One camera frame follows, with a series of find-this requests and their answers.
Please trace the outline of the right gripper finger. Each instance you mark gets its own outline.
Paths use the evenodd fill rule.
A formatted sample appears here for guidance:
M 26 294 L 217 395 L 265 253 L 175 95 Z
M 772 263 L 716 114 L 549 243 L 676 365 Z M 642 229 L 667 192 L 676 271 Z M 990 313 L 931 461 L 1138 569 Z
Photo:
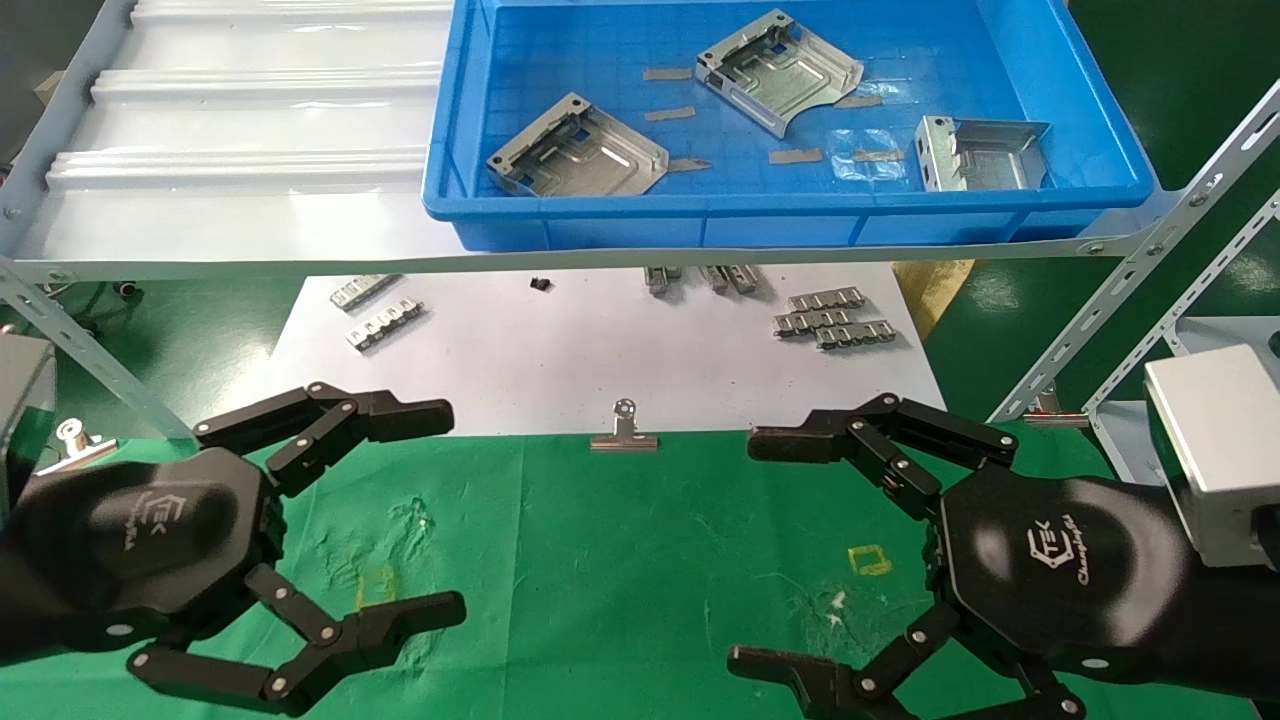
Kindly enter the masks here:
M 974 616 L 938 602 L 861 667 L 814 655 L 736 644 L 727 657 L 735 676 L 787 687 L 805 719 L 911 719 L 897 698 L 905 680 L 952 638 L 983 641 Z M 1053 674 L 1046 661 L 1024 659 L 1014 650 L 997 652 L 1024 698 L 963 712 L 963 719 L 1083 719 L 1085 705 Z
M 937 518 L 941 482 L 905 450 L 960 468 L 1010 468 L 1018 441 L 979 421 L 883 393 L 852 410 L 817 409 L 797 427 L 754 427 L 748 455 L 762 462 L 849 462 L 916 521 Z

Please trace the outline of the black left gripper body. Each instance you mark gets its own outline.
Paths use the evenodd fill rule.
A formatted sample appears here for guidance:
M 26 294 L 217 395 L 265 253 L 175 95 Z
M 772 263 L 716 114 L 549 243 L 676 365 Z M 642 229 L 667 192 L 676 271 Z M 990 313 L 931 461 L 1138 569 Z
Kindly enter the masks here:
M 225 448 L 35 479 L 15 503 L 15 653 L 206 641 L 255 603 L 244 579 L 285 529 L 266 474 Z

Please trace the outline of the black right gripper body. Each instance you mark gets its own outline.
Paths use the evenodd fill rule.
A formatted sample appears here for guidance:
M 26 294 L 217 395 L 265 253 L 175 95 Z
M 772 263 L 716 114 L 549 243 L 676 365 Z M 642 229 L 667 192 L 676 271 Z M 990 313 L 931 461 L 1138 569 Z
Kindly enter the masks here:
M 1097 477 L 987 466 L 945 491 L 934 534 L 956 641 L 993 671 L 1019 662 L 1155 682 L 1169 623 L 1201 566 L 1169 493 Z

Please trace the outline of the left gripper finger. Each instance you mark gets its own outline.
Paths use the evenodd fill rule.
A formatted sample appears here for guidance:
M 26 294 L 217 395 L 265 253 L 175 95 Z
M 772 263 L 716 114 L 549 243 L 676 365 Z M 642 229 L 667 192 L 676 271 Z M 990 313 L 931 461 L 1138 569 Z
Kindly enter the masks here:
M 406 402 L 389 389 L 351 393 L 315 382 L 196 423 L 200 448 L 239 456 L 280 448 L 265 462 L 275 495 L 296 497 L 365 441 L 390 443 L 454 429 L 449 401 Z
M 131 674 L 150 689 L 182 700 L 301 717 L 347 676 L 389 667 L 413 635 L 462 624 L 465 597 L 447 591 L 367 606 L 335 620 L 268 565 L 244 575 L 244 588 L 288 625 L 303 647 L 271 669 L 189 653 L 174 635 L 131 656 Z

